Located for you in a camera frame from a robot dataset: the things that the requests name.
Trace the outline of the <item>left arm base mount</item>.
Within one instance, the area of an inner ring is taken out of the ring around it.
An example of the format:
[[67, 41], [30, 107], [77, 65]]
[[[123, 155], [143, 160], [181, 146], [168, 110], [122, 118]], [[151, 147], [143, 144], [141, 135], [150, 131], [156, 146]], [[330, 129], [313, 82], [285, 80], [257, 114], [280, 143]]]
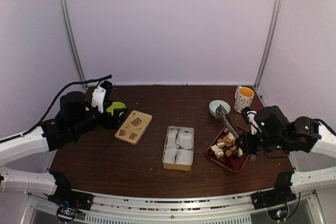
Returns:
[[68, 187], [57, 187], [53, 195], [48, 195], [48, 200], [74, 210], [90, 210], [94, 195], [72, 190]]

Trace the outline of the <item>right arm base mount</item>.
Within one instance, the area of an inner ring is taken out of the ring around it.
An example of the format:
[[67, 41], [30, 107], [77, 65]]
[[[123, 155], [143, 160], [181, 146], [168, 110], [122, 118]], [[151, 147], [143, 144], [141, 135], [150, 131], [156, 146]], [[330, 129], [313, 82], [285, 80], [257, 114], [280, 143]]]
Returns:
[[255, 210], [263, 208], [271, 208], [278, 205], [285, 205], [286, 203], [296, 200], [296, 194], [285, 194], [275, 189], [266, 191], [257, 191], [251, 194], [251, 200]]

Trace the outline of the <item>tan bear tin lid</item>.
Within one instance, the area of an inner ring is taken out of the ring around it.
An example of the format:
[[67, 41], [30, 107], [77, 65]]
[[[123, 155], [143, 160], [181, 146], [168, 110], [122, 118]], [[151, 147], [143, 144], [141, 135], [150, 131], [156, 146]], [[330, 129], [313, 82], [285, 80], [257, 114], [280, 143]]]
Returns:
[[133, 110], [114, 136], [117, 140], [137, 145], [152, 119], [153, 116], [150, 114]]

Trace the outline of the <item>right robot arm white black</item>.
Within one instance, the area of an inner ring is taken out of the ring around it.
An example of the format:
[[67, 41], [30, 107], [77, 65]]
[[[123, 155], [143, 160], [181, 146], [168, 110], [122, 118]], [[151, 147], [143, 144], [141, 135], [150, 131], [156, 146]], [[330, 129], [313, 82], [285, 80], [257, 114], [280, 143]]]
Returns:
[[[301, 116], [289, 122], [276, 105], [258, 112], [249, 108], [242, 110], [249, 132], [242, 133], [236, 144], [246, 154], [282, 150], [284, 153], [303, 151], [335, 157], [335, 131], [321, 119]], [[256, 208], [282, 204], [294, 200], [303, 191], [335, 187], [335, 167], [310, 172], [281, 172], [274, 188], [253, 193]]]

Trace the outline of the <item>metal tongs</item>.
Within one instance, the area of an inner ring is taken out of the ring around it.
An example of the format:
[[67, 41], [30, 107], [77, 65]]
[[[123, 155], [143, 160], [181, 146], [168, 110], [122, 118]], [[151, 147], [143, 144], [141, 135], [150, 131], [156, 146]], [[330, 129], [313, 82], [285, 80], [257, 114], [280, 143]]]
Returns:
[[222, 105], [216, 109], [216, 115], [217, 119], [225, 124], [224, 136], [221, 138], [221, 141], [217, 141], [217, 146], [222, 149], [224, 155], [227, 150], [231, 150], [233, 153], [230, 158], [236, 159], [243, 157], [245, 153], [235, 143], [235, 140], [243, 133], [243, 131], [234, 124]]

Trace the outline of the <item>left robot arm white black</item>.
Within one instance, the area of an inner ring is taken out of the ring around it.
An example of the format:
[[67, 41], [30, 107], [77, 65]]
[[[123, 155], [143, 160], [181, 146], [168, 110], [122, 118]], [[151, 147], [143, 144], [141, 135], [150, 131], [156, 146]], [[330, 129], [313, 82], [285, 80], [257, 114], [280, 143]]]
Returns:
[[75, 192], [61, 172], [33, 173], [12, 170], [6, 164], [23, 157], [52, 152], [79, 138], [97, 126], [116, 129], [127, 107], [108, 99], [105, 89], [97, 88], [90, 102], [80, 91], [60, 98], [60, 110], [54, 119], [42, 121], [26, 132], [1, 139], [1, 192], [41, 193], [56, 204], [70, 206], [78, 202]]

